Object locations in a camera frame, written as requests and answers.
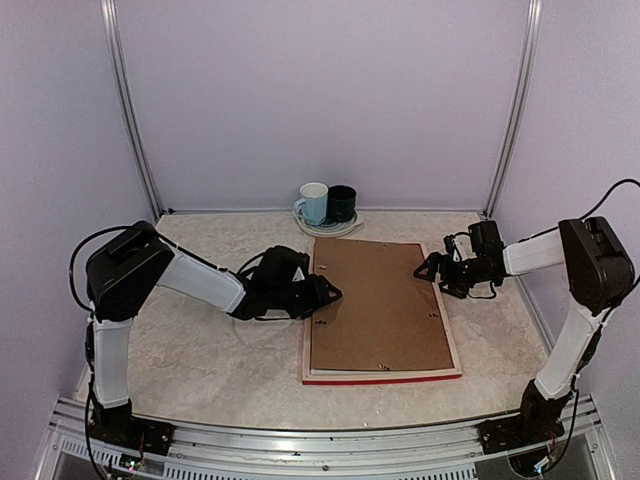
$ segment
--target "plate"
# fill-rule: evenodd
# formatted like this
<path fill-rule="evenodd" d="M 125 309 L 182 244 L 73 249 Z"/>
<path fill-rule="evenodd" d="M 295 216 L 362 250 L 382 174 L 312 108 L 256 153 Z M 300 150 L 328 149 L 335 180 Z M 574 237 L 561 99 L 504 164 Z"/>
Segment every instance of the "plate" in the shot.
<path fill-rule="evenodd" d="M 292 213 L 298 227 L 300 227 L 300 230 L 312 237 L 342 237 L 343 235 L 351 233 L 364 223 L 364 219 L 358 215 L 358 212 L 355 212 L 353 218 L 348 222 L 325 222 L 319 226 L 307 225 L 304 219 L 302 219 L 295 210 Z"/>

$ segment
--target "light blue mug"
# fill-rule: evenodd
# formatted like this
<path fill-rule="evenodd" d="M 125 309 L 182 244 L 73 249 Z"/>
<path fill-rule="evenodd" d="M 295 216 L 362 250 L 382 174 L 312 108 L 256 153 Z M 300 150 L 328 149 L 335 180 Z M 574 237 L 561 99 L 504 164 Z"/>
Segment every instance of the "light blue mug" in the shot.
<path fill-rule="evenodd" d="M 329 187 L 324 183 L 305 183 L 300 187 L 300 200 L 293 204 L 296 215 L 308 225 L 322 225 L 327 218 Z"/>

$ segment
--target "marble tabletop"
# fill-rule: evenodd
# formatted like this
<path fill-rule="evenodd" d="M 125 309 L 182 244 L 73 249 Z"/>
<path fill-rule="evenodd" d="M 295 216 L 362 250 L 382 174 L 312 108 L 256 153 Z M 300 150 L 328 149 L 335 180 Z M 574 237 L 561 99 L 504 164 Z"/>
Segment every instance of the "marble tabletop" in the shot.
<path fill-rule="evenodd" d="M 473 213 L 363 212 L 347 238 L 422 242 L 478 221 Z M 158 230 L 237 269 L 281 244 L 307 251 L 290 213 L 165 215 Z M 488 289 L 478 286 L 476 295 Z M 129 350 L 134 412 L 175 420 L 270 429 L 350 429 L 443 422 L 517 408 L 546 359 L 515 282 L 495 300 L 444 296 L 462 378 L 388 386 L 303 386 L 303 323 L 240 321 L 156 288 L 135 319 Z M 86 398 L 86 388 L 78 392 Z"/>

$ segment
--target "metal grille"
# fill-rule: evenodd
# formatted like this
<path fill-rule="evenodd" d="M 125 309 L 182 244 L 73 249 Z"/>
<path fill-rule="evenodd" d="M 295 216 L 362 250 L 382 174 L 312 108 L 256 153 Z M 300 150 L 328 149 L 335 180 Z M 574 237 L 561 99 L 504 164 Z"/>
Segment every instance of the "metal grille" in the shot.
<path fill-rule="evenodd" d="M 62 451 L 66 454 L 89 460 L 89 451 L 87 450 L 87 445 L 82 440 L 78 440 L 75 438 L 65 438 L 62 441 Z M 111 464 L 117 465 L 118 458 L 120 458 L 120 454 L 116 450 L 102 448 L 94 445 L 91 445 L 91 452 L 93 453 L 93 458 L 96 463 L 101 465 L 108 465 L 109 461 L 111 461 Z"/>
<path fill-rule="evenodd" d="M 172 480 L 274 480 L 283 477 L 234 474 L 232 472 L 195 468 L 183 464 L 165 463 L 163 478 Z M 291 476 L 286 478 L 290 480 L 303 480 L 311 477 Z M 331 476 L 331 480 L 349 480 L 355 478 L 357 478 L 357 476 Z M 400 477 L 397 475 L 367 475 L 366 478 L 375 480 L 477 480 L 476 468 L 473 464 L 436 470 L 424 470 Z"/>

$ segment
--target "black cable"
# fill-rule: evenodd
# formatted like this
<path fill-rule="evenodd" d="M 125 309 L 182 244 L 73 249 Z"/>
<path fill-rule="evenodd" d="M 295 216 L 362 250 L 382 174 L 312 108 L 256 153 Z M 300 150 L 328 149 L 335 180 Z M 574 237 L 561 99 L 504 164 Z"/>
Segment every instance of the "black cable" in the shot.
<path fill-rule="evenodd" d="M 105 228 L 104 230 L 97 231 L 95 233 L 92 233 L 88 237 L 85 237 L 76 246 L 76 248 L 73 250 L 73 253 L 71 254 L 71 258 L 69 259 L 69 287 L 71 288 L 71 295 L 73 296 L 73 299 L 78 304 L 78 306 L 80 308 L 82 308 L 83 310 L 86 310 L 86 311 L 90 312 L 91 311 L 91 307 L 89 307 L 88 305 L 85 305 L 84 303 L 82 303 L 82 301 L 80 300 L 80 297 L 78 296 L 78 292 L 76 291 L 75 281 L 74 281 L 74 278 L 73 278 L 73 270 L 74 270 L 74 267 L 75 267 L 76 258 L 78 256 L 78 253 L 80 253 L 80 250 L 82 250 L 82 248 L 87 243 L 89 243 L 91 240 L 94 240 L 94 239 L 96 239 L 98 237 L 101 237 L 103 235 L 107 235 L 109 233 L 121 232 L 121 231 L 134 231 L 134 232 L 151 233 L 154 236 L 156 236 L 157 238 L 159 238 L 160 240 L 162 240 L 163 242 L 167 243 L 171 247 L 173 247 L 176 250 L 178 250 L 179 252 L 184 253 L 185 255 L 193 258 L 194 260 L 202 262 L 203 264 L 205 264 L 206 266 L 208 266 L 210 268 L 213 268 L 214 270 L 220 270 L 220 267 L 218 267 L 217 265 L 214 265 L 213 263 L 205 260 L 202 257 L 199 257 L 195 253 L 187 250 L 186 248 L 181 247 L 176 242 L 174 242 L 173 240 L 165 237 L 164 235 L 162 235 L 161 233 L 157 232 L 156 230 L 149 230 L 148 228 L 144 228 L 144 227 L 136 227 L 135 225 L 119 225 L 119 226 L 116 226 L 116 227 Z"/>
<path fill-rule="evenodd" d="M 96 471 L 98 477 L 102 480 L 109 480 L 105 477 L 100 469 L 98 468 L 98 464 L 93 458 L 93 450 L 91 450 L 91 440 L 89 439 L 89 405 L 91 404 L 91 392 L 93 392 L 93 374 L 91 374 L 91 381 L 89 382 L 89 393 L 87 394 L 87 403 L 84 407 L 84 439 L 87 443 L 87 452 L 89 454 L 89 460 L 91 460 L 91 465 L 93 469 Z"/>
<path fill-rule="evenodd" d="M 273 317 L 273 318 L 255 317 L 254 320 L 257 320 L 259 322 L 271 322 L 272 320 L 291 320 L 291 317 Z"/>
<path fill-rule="evenodd" d="M 640 188 L 640 182 L 635 178 L 623 178 L 622 180 L 618 180 L 616 183 L 611 185 L 611 187 L 609 187 L 609 190 L 607 190 L 607 193 L 604 194 L 604 196 L 598 201 L 598 203 L 595 204 L 595 206 L 591 210 L 589 210 L 587 213 L 579 217 L 580 220 L 584 220 L 585 218 L 589 217 L 593 212 L 598 210 L 602 206 L 602 204 L 607 200 L 607 198 L 609 198 L 609 195 L 611 195 L 616 188 L 618 188 L 621 185 L 624 185 L 625 183 L 632 183 L 636 187 Z M 544 235 L 545 233 L 553 232 L 554 230 L 557 230 L 557 229 L 558 229 L 557 225 L 555 227 L 547 228 L 546 230 L 543 230 L 542 232 L 538 232 L 534 235 L 531 235 L 528 238 L 522 238 L 519 240 L 519 242 L 524 242 L 526 240 L 539 237 L 541 235 Z"/>
<path fill-rule="evenodd" d="M 567 440 L 564 442 L 564 446 L 562 447 L 562 451 L 560 452 L 560 455 L 558 455 L 558 458 L 555 459 L 555 461 L 551 464 L 549 468 L 542 471 L 543 475 L 549 473 L 551 470 L 556 468 L 560 463 L 560 461 L 564 458 L 565 454 L 567 453 L 567 450 L 569 449 L 569 443 L 571 442 L 571 438 L 573 437 L 573 429 L 576 426 L 576 417 L 578 415 L 578 400 L 580 400 L 580 390 L 575 389 L 576 378 L 577 377 L 573 377 L 573 381 L 571 382 L 571 390 L 573 391 L 573 393 L 575 393 L 576 399 L 575 399 L 575 403 L 573 404 L 573 415 L 571 416 L 571 426 L 569 427 L 569 434 L 567 435 Z"/>
<path fill-rule="evenodd" d="M 494 288 L 493 282 L 489 282 L 489 288 L 491 289 L 491 296 L 490 297 L 474 297 L 470 293 L 468 293 L 467 295 L 468 295 L 469 298 L 473 298 L 474 300 L 493 300 L 494 298 L 496 298 L 498 296 L 498 293 L 496 292 L 496 289 Z"/>
<path fill-rule="evenodd" d="M 254 255 L 253 257 L 251 257 L 249 260 L 247 260 L 244 265 L 242 265 L 239 269 L 237 274 L 241 275 L 242 272 L 244 271 L 245 268 L 247 268 L 249 265 L 251 265 L 253 262 L 255 262 L 257 259 L 259 259 L 260 257 L 263 257 L 265 254 L 265 252 L 259 253 L 257 255 Z"/>
<path fill-rule="evenodd" d="M 458 258 L 460 260 L 462 260 L 462 254 L 460 253 L 460 250 L 458 249 L 458 245 L 456 244 L 456 237 L 459 237 L 461 235 L 471 238 L 471 235 L 467 232 L 458 232 L 458 233 L 454 233 L 451 236 L 451 245 L 453 246 L 453 250 L 458 254 Z"/>
<path fill-rule="evenodd" d="M 622 297 L 622 300 L 624 300 L 625 298 L 627 298 L 631 292 L 633 292 L 636 288 L 638 288 L 638 284 L 640 283 L 640 273 L 638 274 L 638 278 L 636 278 L 636 281 L 633 282 L 633 285 L 631 285 L 631 288 L 629 289 L 629 291 L 627 293 L 625 293 L 624 297 Z"/>

